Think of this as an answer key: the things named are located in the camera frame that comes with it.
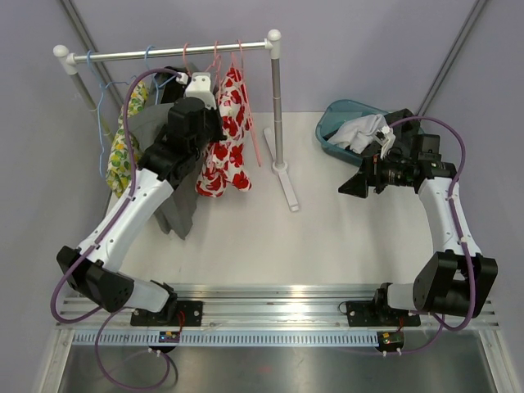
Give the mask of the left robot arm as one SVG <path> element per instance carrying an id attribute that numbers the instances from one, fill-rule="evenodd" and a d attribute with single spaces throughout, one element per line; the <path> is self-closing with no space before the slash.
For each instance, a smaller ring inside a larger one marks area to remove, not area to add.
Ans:
<path id="1" fill-rule="evenodd" d="M 135 181 L 92 234 L 56 256 L 68 284 L 98 309 L 148 311 L 160 325 L 177 316 L 175 294 L 166 284 L 131 278 L 120 271 L 130 246 L 147 221 L 197 167 L 207 145 L 223 139 L 215 106 L 196 97 L 179 98 L 154 142 L 143 152 Z"/>

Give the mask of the dark dotted skirt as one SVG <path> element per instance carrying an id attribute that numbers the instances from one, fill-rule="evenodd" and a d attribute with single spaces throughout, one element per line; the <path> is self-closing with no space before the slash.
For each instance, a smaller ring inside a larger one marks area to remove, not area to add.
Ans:
<path id="1" fill-rule="evenodd" d="M 386 123 L 392 128 L 395 135 L 395 144 L 404 149 L 410 150 L 413 139 L 422 132 L 420 120 L 409 120 L 402 124 L 392 126 L 399 120 L 414 117 L 414 114 L 408 108 L 400 111 L 394 111 L 384 116 Z"/>

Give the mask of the pink hanger of dotted skirt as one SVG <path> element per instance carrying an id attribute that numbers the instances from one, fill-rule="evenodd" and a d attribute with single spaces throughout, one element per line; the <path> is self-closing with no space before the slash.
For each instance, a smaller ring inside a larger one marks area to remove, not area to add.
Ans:
<path id="1" fill-rule="evenodd" d="M 186 74 L 189 77 L 192 77 L 192 74 L 194 72 L 197 72 L 197 67 L 188 58 L 189 57 L 189 55 L 187 53 L 188 48 L 189 48 L 189 43 L 185 43 L 184 46 L 183 46 L 183 65 L 184 65 L 184 69 L 185 69 Z"/>

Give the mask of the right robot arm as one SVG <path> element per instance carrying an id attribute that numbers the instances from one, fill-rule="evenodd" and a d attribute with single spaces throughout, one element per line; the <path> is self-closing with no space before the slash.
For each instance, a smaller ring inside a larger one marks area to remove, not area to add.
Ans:
<path id="1" fill-rule="evenodd" d="M 461 317 L 481 312 L 498 274 L 468 230 L 459 197 L 458 171 L 444 162 L 435 134 L 415 136 L 409 156 L 391 151 L 363 159 L 359 171 L 338 191 L 365 198 L 388 186 L 411 187 L 426 212 L 433 255 L 410 284 L 384 283 L 372 303 L 373 318 L 390 324 L 400 312 Z"/>

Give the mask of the red floral white garment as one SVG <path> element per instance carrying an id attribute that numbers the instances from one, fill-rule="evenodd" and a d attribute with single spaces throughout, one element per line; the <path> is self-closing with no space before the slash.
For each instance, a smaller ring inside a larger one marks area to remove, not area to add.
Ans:
<path id="1" fill-rule="evenodd" d="M 221 197 L 227 186 L 240 192 L 251 190 L 244 162 L 245 136 L 248 132 L 247 109 L 240 72 L 229 67 L 219 87 L 219 113 L 225 139 L 206 148 L 196 192 L 204 197 Z"/>

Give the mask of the grey garment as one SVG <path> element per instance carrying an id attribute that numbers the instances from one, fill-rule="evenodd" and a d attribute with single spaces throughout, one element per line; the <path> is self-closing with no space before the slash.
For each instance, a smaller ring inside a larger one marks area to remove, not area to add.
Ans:
<path id="1" fill-rule="evenodd" d="M 129 131 L 137 139 L 140 152 L 153 144 L 167 123 L 169 108 L 183 96 L 185 87 L 169 77 L 169 74 L 156 75 L 155 82 L 147 91 L 149 96 L 144 108 L 128 118 Z M 197 208 L 196 181 L 197 169 L 193 169 L 155 211 L 154 216 L 163 233 L 173 232 L 181 239 L 190 233 Z"/>

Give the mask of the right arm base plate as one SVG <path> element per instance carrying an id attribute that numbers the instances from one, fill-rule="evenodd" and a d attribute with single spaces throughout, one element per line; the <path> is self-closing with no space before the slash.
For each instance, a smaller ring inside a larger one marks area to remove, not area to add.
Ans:
<path id="1" fill-rule="evenodd" d="M 353 328 L 408 327 L 421 326 L 418 315 L 410 315 L 407 310 L 392 309 L 388 305 L 374 301 L 347 301 L 346 316 Z"/>

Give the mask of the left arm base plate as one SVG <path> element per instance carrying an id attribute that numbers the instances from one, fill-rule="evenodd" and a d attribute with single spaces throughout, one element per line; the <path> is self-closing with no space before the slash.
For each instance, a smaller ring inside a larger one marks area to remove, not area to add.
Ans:
<path id="1" fill-rule="evenodd" d="M 198 300 L 173 300 L 157 313 L 138 309 L 133 312 L 130 325 L 134 327 L 200 327 L 203 302 Z"/>

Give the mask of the white skirt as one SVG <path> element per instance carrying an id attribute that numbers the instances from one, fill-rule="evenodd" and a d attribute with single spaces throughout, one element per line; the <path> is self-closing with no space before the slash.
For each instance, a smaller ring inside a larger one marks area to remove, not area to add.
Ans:
<path id="1" fill-rule="evenodd" d="M 384 115 L 366 115 L 346 121 L 328 140 L 333 146 L 361 154 L 372 142 L 373 135 L 388 125 Z"/>

